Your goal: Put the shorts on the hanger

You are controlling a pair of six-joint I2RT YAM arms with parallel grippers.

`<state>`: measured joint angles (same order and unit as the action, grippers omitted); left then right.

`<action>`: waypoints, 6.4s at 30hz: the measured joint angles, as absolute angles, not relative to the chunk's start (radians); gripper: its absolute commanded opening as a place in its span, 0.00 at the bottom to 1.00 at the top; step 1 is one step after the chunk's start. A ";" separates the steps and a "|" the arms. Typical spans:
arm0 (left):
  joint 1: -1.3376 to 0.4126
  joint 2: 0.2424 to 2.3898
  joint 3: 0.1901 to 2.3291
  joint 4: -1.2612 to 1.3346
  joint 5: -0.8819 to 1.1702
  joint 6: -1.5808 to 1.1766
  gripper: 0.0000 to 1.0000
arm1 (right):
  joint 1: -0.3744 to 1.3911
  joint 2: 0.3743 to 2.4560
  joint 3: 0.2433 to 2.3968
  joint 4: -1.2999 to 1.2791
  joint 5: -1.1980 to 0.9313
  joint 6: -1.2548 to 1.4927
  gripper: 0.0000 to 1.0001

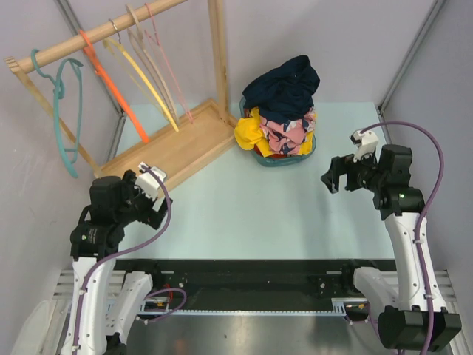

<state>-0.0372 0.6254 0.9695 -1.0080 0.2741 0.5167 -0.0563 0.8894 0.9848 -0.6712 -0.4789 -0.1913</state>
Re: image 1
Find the navy blue shorts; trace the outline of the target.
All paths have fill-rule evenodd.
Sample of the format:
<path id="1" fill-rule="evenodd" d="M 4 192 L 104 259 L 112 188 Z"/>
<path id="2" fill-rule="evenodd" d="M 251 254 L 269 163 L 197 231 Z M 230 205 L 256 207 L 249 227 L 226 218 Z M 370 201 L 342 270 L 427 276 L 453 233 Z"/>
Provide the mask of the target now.
<path id="1" fill-rule="evenodd" d="M 269 121 L 283 124 L 305 116 L 313 107 L 320 77 L 307 55 L 298 55 L 254 79 L 243 90 L 244 108 L 258 108 Z"/>

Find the pink wire hanger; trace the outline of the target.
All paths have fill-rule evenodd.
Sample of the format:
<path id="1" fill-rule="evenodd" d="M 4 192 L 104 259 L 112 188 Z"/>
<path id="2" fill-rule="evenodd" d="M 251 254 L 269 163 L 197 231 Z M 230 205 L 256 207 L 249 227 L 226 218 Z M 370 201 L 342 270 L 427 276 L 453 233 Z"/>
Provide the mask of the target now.
<path id="1" fill-rule="evenodd" d="M 194 117 L 191 114 L 191 110 L 188 108 L 188 104 L 184 98 L 183 92 L 180 88 L 180 84 L 177 80 L 176 75 L 174 74 L 174 70 L 172 69 L 172 66 L 168 60 L 168 57 L 166 55 L 166 52 L 163 49 L 163 46 L 161 44 L 158 31 L 157 31 L 157 25 L 156 21 L 154 20 L 154 16 L 152 15 L 150 4 L 145 3 L 146 9 L 149 13 L 150 19 L 152 20 L 152 26 L 154 30 L 154 34 L 151 35 L 147 30 L 145 31 L 146 37 L 148 39 L 148 42 L 150 43 L 150 46 L 152 47 L 152 50 L 154 52 L 154 55 L 158 58 L 162 58 L 164 60 L 164 63 L 166 64 L 166 69 L 168 74 L 171 76 L 172 83 L 174 85 L 174 93 L 177 96 L 177 100 L 180 104 L 180 106 L 183 108 L 184 113 L 186 114 L 188 120 L 192 124 L 194 122 Z"/>

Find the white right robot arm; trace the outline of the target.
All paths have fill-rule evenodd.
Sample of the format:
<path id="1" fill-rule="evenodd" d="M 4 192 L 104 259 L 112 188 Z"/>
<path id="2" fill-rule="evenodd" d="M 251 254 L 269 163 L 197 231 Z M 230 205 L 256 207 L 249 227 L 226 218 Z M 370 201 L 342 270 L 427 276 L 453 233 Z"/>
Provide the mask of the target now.
<path id="1" fill-rule="evenodd" d="M 360 266 L 341 278 L 342 291 L 363 294 L 377 322 L 381 344 L 387 349 L 438 352 L 461 331 L 460 315 L 448 311 L 435 278 L 426 240 L 425 206 L 420 189 L 409 185 L 412 151 L 387 144 L 379 156 L 367 153 L 335 156 L 321 181 L 331 193 L 366 189 L 388 231 L 395 255 L 398 286 L 393 288 L 374 266 Z"/>

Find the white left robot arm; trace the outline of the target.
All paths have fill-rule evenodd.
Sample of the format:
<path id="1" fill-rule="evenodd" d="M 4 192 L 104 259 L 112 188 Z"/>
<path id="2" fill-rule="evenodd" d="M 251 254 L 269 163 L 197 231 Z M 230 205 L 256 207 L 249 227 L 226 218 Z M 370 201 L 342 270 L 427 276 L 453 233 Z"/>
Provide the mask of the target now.
<path id="1" fill-rule="evenodd" d="M 171 199 L 154 209 L 166 173 L 145 163 L 138 168 L 138 173 L 128 170 L 123 177 L 97 178 L 89 188 L 90 203 L 70 235 L 74 284 L 62 354 L 124 354 L 142 301 L 162 290 L 163 277 L 147 263 L 125 273 L 114 305 L 108 305 L 125 228 L 133 222 L 154 230 L 169 224 Z"/>

